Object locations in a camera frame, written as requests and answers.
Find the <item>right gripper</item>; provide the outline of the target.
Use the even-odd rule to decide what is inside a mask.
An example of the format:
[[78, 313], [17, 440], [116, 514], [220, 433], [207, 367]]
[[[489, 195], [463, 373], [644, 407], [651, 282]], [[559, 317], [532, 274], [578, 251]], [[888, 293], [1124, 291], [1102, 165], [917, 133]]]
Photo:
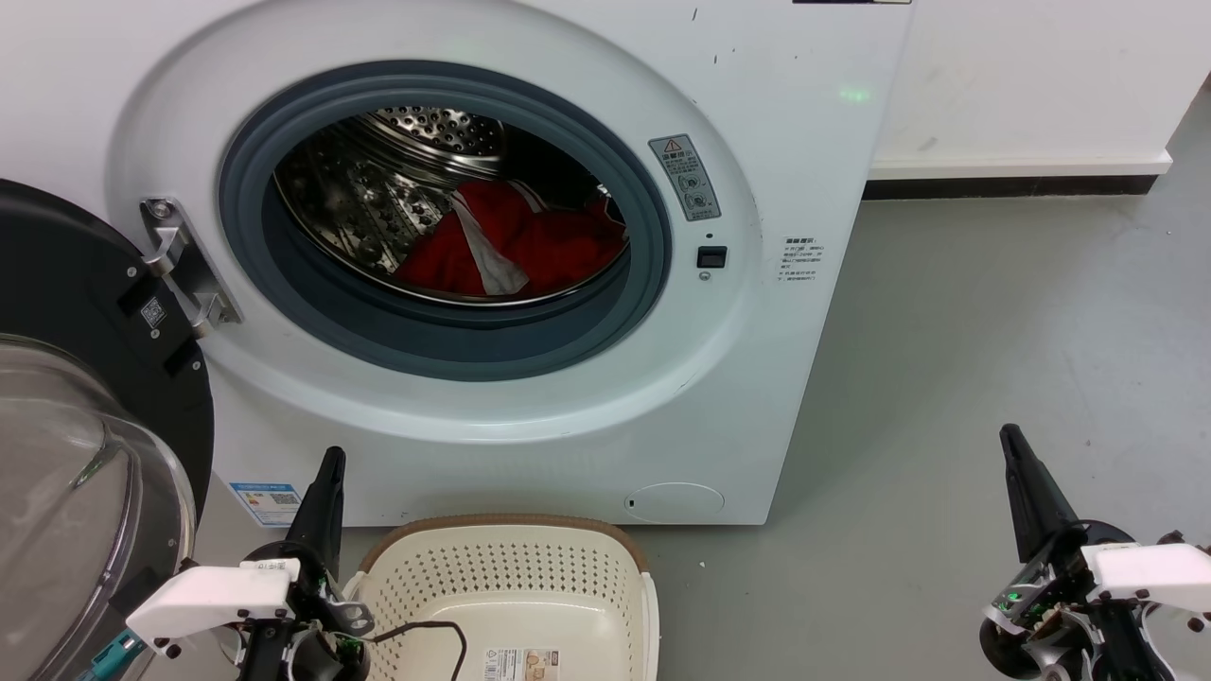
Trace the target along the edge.
[[1016, 680], [1150, 679], [1150, 593], [1110, 580], [1112, 561], [1137, 559], [1142, 544], [1078, 520], [1017, 424], [1000, 428], [1000, 443], [1022, 568], [985, 608], [985, 659]]

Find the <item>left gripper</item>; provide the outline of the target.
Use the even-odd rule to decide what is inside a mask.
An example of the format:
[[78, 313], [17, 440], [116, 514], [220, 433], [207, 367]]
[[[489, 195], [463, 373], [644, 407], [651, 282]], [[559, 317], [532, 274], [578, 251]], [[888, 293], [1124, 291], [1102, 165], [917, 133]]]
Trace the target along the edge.
[[289, 578], [285, 606], [270, 616], [239, 616], [239, 680], [365, 680], [369, 670], [365, 645], [349, 639], [354, 630], [339, 616], [342, 595], [335, 577], [342, 556], [346, 454], [338, 445], [325, 450], [320, 469], [303, 496], [286, 540], [248, 553], [263, 568], [272, 560], [299, 562]]

